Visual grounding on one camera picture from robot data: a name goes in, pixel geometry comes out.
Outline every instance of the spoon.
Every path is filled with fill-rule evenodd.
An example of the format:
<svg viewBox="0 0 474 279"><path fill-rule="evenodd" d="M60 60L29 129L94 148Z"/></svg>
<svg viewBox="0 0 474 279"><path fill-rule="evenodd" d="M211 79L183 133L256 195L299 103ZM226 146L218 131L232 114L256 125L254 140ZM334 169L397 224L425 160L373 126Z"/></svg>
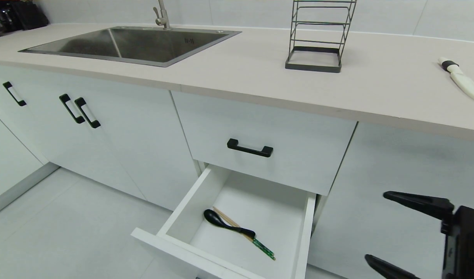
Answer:
<svg viewBox="0 0 474 279"><path fill-rule="evenodd" d="M221 220L221 217L218 215L218 213L214 212L213 210L205 210L204 217L209 223L215 226L219 226L221 228L225 228L225 229L236 231L238 233L242 233L244 235L249 236L252 239L256 237L256 233L254 231L227 225L225 222L223 222L223 220Z"/></svg>

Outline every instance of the stainless steel sink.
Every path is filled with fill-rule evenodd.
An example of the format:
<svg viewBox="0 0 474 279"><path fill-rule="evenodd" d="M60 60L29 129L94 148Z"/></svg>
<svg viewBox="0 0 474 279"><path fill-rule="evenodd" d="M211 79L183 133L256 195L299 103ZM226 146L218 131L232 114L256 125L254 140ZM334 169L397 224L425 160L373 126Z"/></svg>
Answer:
<svg viewBox="0 0 474 279"><path fill-rule="evenodd" d="M240 32L118 26L34 46L19 52L168 67L238 33Z"/></svg>

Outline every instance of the cabinet handle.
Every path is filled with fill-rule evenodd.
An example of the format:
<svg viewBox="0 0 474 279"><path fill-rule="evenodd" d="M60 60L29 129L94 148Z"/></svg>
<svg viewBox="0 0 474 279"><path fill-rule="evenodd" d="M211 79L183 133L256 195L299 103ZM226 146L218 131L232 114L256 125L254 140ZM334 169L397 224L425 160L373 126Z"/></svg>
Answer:
<svg viewBox="0 0 474 279"><path fill-rule="evenodd" d="M70 108L68 107L68 105L66 104L66 102L71 100L70 97L68 96L68 94L63 94L63 95L59 96L59 99L63 103L63 106L65 106L66 110L73 117L73 120L75 120L75 122L77 122L78 124L85 122L85 119L83 119L82 116L75 117L74 114L72 113L72 111L70 110Z"/></svg>
<svg viewBox="0 0 474 279"><path fill-rule="evenodd" d="M271 153L273 153L273 148L270 148L269 146L263 147L263 150L261 151L240 147L238 146L238 141L234 138L230 138L228 143L226 143L226 146L231 150L238 150L267 158L271 157Z"/></svg>
<svg viewBox="0 0 474 279"><path fill-rule="evenodd" d="M80 97L77 100L75 100L75 104L78 106L80 112L83 114L83 116L85 117L85 119L87 120L88 124L91 127L93 127L95 129L95 128L101 126L101 124L99 123L98 120L94 120L93 122L91 122L90 119L88 118L88 116L86 115L86 113L83 111L82 106L85 106L87 104L85 99Z"/></svg>
<svg viewBox="0 0 474 279"><path fill-rule="evenodd" d="M10 91L10 88L13 87L13 85L9 82L9 81L6 81L5 83L3 83L3 86L4 88L6 88L6 91L11 95L11 97L13 97L13 100L15 100L15 102L19 105L19 106L25 106L26 105L26 102L21 100L21 101L18 101L15 96L13 95L13 93L11 93Z"/></svg>

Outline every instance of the cabinet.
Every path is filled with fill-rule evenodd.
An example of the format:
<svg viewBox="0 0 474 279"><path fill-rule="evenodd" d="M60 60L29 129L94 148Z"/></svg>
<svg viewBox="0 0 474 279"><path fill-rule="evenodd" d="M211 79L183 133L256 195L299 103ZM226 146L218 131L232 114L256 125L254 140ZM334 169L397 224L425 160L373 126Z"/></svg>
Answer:
<svg viewBox="0 0 474 279"><path fill-rule="evenodd" d="M173 99L194 159L321 195L329 193L356 125L182 92Z"/></svg>
<svg viewBox="0 0 474 279"><path fill-rule="evenodd" d="M0 66L0 119L17 138L24 142L25 146L33 152L39 161L45 164L48 160L36 145L40 138L40 129L36 129L38 121L31 111L34 96L26 94L22 90L23 85L19 82L20 80L24 81L24 72L17 68ZM20 106L17 101L24 101L26 104Z"/></svg>
<svg viewBox="0 0 474 279"><path fill-rule="evenodd" d="M180 278L304 279L316 194L209 165L159 232L132 236ZM211 225L217 207L256 232L276 261L242 235Z"/></svg>
<svg viewBox="0 0 474 279"><path fill-rule="evenodd" d="M474 142L360 123L311 238L309 264L349 279L380 275L372 254L421 278L440 278L440 221L386 200L386 191L474 208Z"/></svg>
<svg viewBox="0 0 474 279"><path fill-rule="evenodd" d="M170 92L77 76L61 76L59 87L83 97L84 113L101 126L81 125L111 149L145 199L174 210L198 173Z"/></svg>
<svg viewBox="0 0 474 279"><path fill-rule="evenodd" d="M42 166L0 121L0 196Z"/></svg>
<svg viewBox="0 0 474 279"><path fill-rule="evenodd" d="M46 158L64 168L104 183L138 198L144 198L120 162L107 146L93 134L87 122L77 123L60 100L67 94L65 104L75 116L80 116L73 100L79 95L69 87L59 86L65 76L42 71L9 69L19 91L28 96L27 106L37 120L36 145Z"/></svg>
<svg viewBox="0 0 474 279"><path fill-rule="evenodd" d="M170 210L198 177L167 90L0 66L0 104L49 161Z"/></svg>

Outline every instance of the chopsticks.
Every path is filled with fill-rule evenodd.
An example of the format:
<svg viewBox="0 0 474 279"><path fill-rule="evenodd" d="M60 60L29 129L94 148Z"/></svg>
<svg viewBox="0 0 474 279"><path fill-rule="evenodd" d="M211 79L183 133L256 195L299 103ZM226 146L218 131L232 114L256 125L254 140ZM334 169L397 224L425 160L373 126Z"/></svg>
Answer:
<svg viewBox="0 0 474 279"><path fill-rule="evenodd" d="M240 228L240 226L237 223L235 223L232 219L230 219L230 217L226 216L219 209L217 209L216 207L212 207L212 209L216 213L218 213L218 215L220 215L221 218L223 218L223 220L227 221L231 226ZM261 251L263 251L265 254L267 254L267 256L269 256L269 258L276 261L276 258L274 257L274 253L270 249L268 249L266 246L264 246L263 243L259 242L259 240L257 240L257 238L252 239L248 235L244 235L244 234L242 234L242 235L245 238L247 238L250 242L252 242L256 247L258 247Z"/></svg>

